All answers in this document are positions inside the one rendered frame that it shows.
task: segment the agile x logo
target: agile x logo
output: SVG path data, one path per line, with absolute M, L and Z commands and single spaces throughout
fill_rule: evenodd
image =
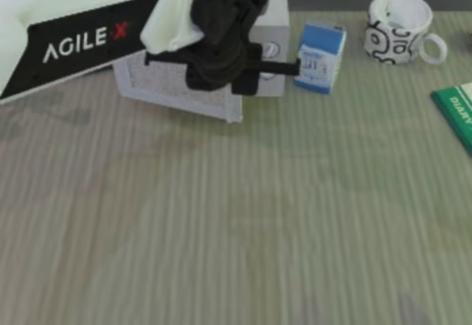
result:
M 83 32 L 74 37 L 64 38 L 57 46 L 49 43 L 43 57 L 43 64 L 48 63 L 51 59 L 59 60 L 61 57 L 68 57 L 105 46 L 108 43 L 108 36 L 114 41 L 125 38 L 128 25 L 127 21 L 122 21 L 115 23 L 110 30 L 108 30 L 108 27 L 100 27 L 92 32 Z

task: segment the green book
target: green book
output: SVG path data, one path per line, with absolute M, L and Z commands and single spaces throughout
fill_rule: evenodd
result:
M 431 98 L 472 155 L 472 83 L 434 91 Z

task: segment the blue and white box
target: blue and white box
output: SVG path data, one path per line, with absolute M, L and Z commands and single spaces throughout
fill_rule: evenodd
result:
M 338 24 L 309 21 L 300 39 L 300 75 L 295 85 L 317 93 L 329 94 L 341 66 L 346 29 Z

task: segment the mug rim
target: mug rim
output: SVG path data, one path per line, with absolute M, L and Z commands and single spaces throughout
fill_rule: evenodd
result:
M 375 6 L 376 4 L 379 2 L 380 0 L 373 0 L 371 3 L 370 3 L 370 6 L 369 6 L 369 12 L 371 14 L 373 14 L 379 21 L 381 21 L 382 25 L 384 27 L 387 27 L 389 29 L 396 29 L 395 27 L 392 27 L 391 25 L 389 25 L 388 23 L 386 23 L 382 17 L 380 17 L 378 15 L 378 12 L 375 11 Z M 404 28 L 406 31 L 409 31 L 409 32 L 412 32 L 412 33 L 416 33 L 416 32 L 421 32 L 423 31 L 424 29 L 428 29 L 429 26 L 431 25 L 431 22 L 433 21 L 433 17 L 434 17 L 434 14 L 433 14 L 433 10 L 431 8 L 431 6 L 428 4 L 428 2 L 426 2 L 425 0 L 417 0 L 419 1 L 427 10 L 427 13 L 428 13 L 428 20 L 418 26 L 418 27 L 415 27 L 415 28 Z

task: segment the white box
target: white box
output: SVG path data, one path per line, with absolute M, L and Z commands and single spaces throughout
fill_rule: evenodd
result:
M 270 0 L 265 12 L 257 19 L 249 37 L 264 45 L 266 60 L 285 62 L 290 39 L 290 21 L 287 0 Z M 145 65 L 145 53 L 140 52 L 114 63 L 119 92 L 124 97 L 152 102 L 227 122 L 241 122 L 243 102 L 233 95 L 231 87 L 214 91 L 193 91 L 185 83 L 185 65 L 151 63 Z M 285 76 L 262 74 L 259 97 L 281 97 Z

